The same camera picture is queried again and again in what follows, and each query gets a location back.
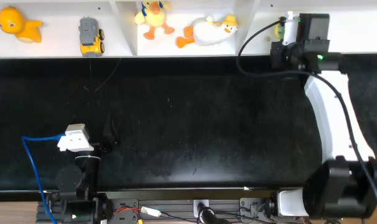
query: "blue cable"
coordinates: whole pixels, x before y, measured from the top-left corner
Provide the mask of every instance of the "blue cable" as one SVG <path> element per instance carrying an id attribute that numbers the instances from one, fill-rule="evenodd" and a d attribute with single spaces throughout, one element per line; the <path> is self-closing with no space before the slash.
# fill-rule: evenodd
<path id="1" fill-rule="evenodd" d="M 34 162 L 34 159 L 32 158 L 32 155 L 31 155 L 31 152 L 29 151 L 28 149 L 28 146 L 27 146 L 27 143 L 26 141 L 59 141 L 60 138 L 62 136 L 64 136 L 65 134 L 58 134 L 56 136 L 52 136 L 52 137 L 44 137 L 44 138 L 31 138 L 31 137 L 27 137 L 27 136 L 21 136 L 21 141 L 22 141 L 22 144 L 24 145 L 24 148 L 26 149 L 27 151 L 27 154 L 28 154 L 28 157 L 31 161 L 31 164 L 32 164 L 32 168 L 34 169 L 34 172 L 35 172 L 35 176 L 37 178 L 37 182 L 38 182 L 38 187 L 39 187 L 39 192 L 40 192 L 40 196 L 42 197 L 42 201 L 44 202 L 44 206 L 45 206 L 45 209 L 46 209 L 46 212 L 47 214 L 49 215 L 50 219 L 52 220 L 52 222 L 54 224 L 57 224 L 57 221 L 54 219 L 52 213 L 50 212 L 50 209 L 49 207 L 47 206 L 47 203 L 46 203 L 46 199 L 45 199 L 45 195 L 44 195 L 44 190 L 42 188 L 42 184 L 40 183 L 40 179 L 39 179 L 39 174 L 38 174 L 38 170 L 37 170 L 37 167 L 35 166 L 35 162 Z"/>

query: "orange beak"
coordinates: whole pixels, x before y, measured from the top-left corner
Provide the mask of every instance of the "orange beak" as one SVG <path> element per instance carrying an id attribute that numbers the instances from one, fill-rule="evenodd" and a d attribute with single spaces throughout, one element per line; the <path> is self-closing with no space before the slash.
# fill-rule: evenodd
<path id="1" fill-rule="evenodd" d="M 161 10 L 161 7 L 159 7 L 159 2 L 153 2 L 150 4 L 150 10 L 154 13 L 154 14 L 158 14 L 159 11 Z"/>

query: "yellow hat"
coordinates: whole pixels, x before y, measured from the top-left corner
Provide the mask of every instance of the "yellow hat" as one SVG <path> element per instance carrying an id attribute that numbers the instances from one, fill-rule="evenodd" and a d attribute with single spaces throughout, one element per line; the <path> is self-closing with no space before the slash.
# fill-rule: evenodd
<path id="1" fill-rule="evenodd" d="M 236 17 L 231 15 L 231 14 L 227 15 L 226 19 L 221 23 L 229 25 L 229 26 L 238 26 L 238 23 L 236 21 Z"/>

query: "plush toy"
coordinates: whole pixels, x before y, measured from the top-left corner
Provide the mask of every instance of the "plush toy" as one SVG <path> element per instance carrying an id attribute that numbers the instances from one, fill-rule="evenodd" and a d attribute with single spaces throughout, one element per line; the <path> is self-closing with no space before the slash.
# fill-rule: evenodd
<path id="1" fill-rule="evenodd" d="M 178 37 L 176 45 L 183 48 L 187 44 L 196 43 L 199 46 L 219 44 L 232 37 L 237 31 L 236 17 L 229 14 L 226 19 L 219 23 L 214 22 L 212 16 L 206 19 L 197 19 L 192 26 L 184 29 L 184 36 Z"/>
<path id="2" fill-rule="evenodd" d="M 165 34 L 175 32 L 174 28 L 166 24 L 166 10 L 171 10 L 172 6 L 169 2 L 164 1 L 143 1 L 141 3 L 142 9 L 134 18 L 137 25 L 146 23 L 150 27 L 150 31 L 144 34 L 144 37 L 149 40 L 154 40 L 154 33 L 157 27 L 162 27 Z"/>
<path id="3" fill-rule="evenodd" d="M 38 27 L 42 26 L 41 21 L 28 21 L 14 7 L 6 7 L 0 11 L 0 28 L 7 34 L 14 34 L 22 42 L 41 42 Z"/>

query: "white duck plush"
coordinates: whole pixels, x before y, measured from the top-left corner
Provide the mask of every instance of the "white duck plush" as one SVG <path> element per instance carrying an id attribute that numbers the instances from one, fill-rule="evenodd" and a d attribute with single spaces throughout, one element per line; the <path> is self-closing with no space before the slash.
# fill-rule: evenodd
<path id="1" fill-rule="evenodd" d="M 238 29 L 234 15 L 227 15 L 223 22 L 214 22 L 212 16 L 197 19 L 192 26 L 184 29 L 185 37 L 178 37 L 176 45 L 183 48 L 187 44 L 196 43 L 199 46 L 219 44 L 232 37 Z"/>

